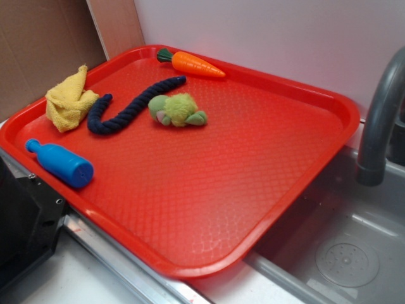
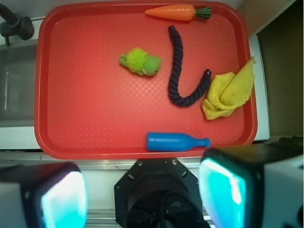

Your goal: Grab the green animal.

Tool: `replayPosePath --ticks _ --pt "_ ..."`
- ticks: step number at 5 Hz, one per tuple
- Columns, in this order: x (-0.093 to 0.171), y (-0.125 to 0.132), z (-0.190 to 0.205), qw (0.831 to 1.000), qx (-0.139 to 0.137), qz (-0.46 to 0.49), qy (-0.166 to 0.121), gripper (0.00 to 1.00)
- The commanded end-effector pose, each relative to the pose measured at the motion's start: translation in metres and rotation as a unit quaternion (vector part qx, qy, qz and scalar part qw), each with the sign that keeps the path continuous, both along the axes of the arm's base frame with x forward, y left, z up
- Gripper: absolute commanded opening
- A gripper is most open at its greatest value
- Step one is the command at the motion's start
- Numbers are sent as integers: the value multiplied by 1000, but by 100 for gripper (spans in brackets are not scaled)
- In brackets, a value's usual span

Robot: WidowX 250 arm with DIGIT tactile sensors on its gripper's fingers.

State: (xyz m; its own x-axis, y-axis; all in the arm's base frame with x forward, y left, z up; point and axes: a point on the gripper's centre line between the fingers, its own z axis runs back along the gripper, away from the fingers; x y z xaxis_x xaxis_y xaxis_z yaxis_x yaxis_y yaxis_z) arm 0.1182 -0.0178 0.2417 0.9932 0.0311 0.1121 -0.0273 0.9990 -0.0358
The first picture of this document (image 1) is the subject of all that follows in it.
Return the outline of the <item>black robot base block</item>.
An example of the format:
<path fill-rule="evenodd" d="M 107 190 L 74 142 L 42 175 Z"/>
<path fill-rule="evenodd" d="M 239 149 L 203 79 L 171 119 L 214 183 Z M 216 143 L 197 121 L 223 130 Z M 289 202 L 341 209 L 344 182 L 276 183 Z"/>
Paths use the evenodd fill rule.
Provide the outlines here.
<path fill-rule="evenodd" d="M 1 290 L 50 258 L 67 210 L 40 177 L 15 177 L 1 161 Z"/>

